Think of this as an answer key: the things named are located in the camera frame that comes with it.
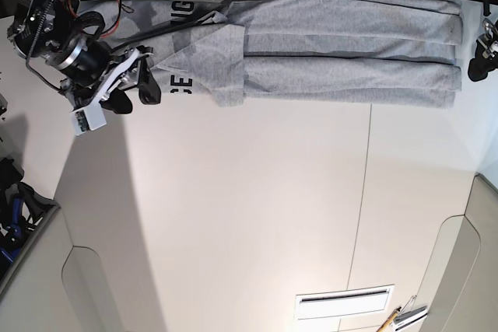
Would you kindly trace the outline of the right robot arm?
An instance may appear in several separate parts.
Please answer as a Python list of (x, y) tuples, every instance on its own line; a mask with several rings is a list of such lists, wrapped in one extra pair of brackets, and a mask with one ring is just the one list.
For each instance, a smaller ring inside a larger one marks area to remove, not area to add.
[[(118, 9), (122, 0), (115, 0)], [(98, 11), (78, 13), (79, 0), (19, 0), (7, 37), (34, 75), (40, 73), (31, 66), (34, 58), (43, 58), (47, 65), (63, 74), (60, 85), (40, 80), (64, 96), (78, 110), (95, 101), (100, 109), (116, 114), (129, 114), (132, 103), (126, 92), (139, 91), (145, 105), (161, 101), (161, 91), (148, 66), (153, 50), (138, 46), (138, 56), (130, 67), (117, 72), (132, 50), (122, 47), (112, 51), (107, 37), (118, 28), (116, 19), (107, 23)], [(110, 85), (103, 84), (112, 73)]]

